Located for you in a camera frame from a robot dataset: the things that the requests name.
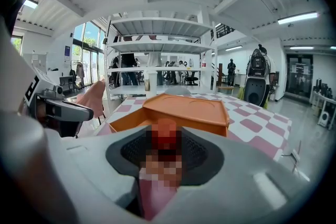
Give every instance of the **white appliance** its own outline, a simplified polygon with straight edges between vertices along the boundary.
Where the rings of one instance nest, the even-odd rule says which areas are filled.
[[[326,111],[323,111],[319,124],[323,127],[327,127],[328,119],[329,119],[329,113]]]

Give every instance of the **yellow cloth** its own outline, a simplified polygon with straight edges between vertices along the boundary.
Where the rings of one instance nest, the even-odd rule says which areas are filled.
[[[244,98],[244,87],[240,87],[239,88],[239,92],[238,92],[238,99],[243,99]],[[266,99],[265,105],[264,105],[264,109],[267,109],[267,104],[268,104],[268,98]]]

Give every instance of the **white container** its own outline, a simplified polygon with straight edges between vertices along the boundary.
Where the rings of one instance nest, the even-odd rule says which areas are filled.
[[[158,75],[157,71],[145,71],[143,73],[145,79],[145,91],[147,98],[152,98],[156,96],[156,89],[158,87],[157,75]]]

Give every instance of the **brown post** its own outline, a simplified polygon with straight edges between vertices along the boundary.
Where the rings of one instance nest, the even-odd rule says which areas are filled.
[[[222,70],[223,70],[223,64],[219,64],[219,69],[218,69],[218,86],[222,85]]]

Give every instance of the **shelf board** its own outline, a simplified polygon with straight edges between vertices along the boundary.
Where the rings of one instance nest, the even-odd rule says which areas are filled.
[[[211,92],[209,89],[205,89],[202,87],[198,86],[188,86],[188,85],[176,85],[180,86],[183,88],[187,88],[190,93],[207,93]],[[176,86],[157,86],[156,92],[157,94],[164,93],[167,89],[171,87],[176,87]],[[110,86],[110,94],[146,94],[145,92],[145,86],[144,85],[139,85],[139,86],[120,86],[117,88],[111,87]]]
[[[135,53],[135,52],[175,52],[178,54],[201,54],[208,50],[214,49],[209,46],[200,45],[198,43],[191,43],[186,41],[124,41],[108,44],[108,47],[112,47],[116,51],[122,54]]]
[[[139,72],[139,71],[211,71],[213,68],[204,68],[204,67],[125,67],[125,68],[109,68],[108,72]]]
[[[212,26],[196,23],[190,20],[139,17],[114,20],[111,22],[115,29],[124,36],[138,35],[170,35],[190,38],[200,38],[212,30]]]

